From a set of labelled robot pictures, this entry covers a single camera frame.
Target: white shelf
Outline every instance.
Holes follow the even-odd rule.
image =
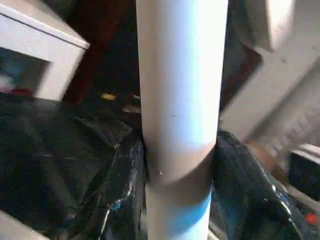
[[[0,0],[0,14],[87,49],[89,44],[39,0]]]

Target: white pvc pipe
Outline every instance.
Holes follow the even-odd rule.
[[[206,240],[228,0],[136,0],[149,240]]]

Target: white wall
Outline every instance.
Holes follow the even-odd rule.
[[[244,139],[303,78],[320,56],[320,0],[296,0],[294,33],[258,69],[221,115],[221,126]]]

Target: white furniture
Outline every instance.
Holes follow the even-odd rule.
[[[49,238],[37,233],[1,210],[0,233],[1,240],[49,240]]]
[[[296,0],[245,0],[254,45],[275,51],[293,30]]]
[[[296,0],[292,35],[274,53],[256,48],[263,65],[221,115],[221,127],[245,140],[300,83],[320,56],[320,1]]]
[[[33,95],[61,100],[89,44],[39,0],[0,0],[0,48],[47,62]]]

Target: black plastic bag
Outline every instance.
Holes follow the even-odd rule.
[[[218,132],[213,185],[229,240],[308,239],[308,225],[283,186],[227,131]]]
[[[76,106],[0,94],[0,209],[50,239],[135,240],[143,145]]]

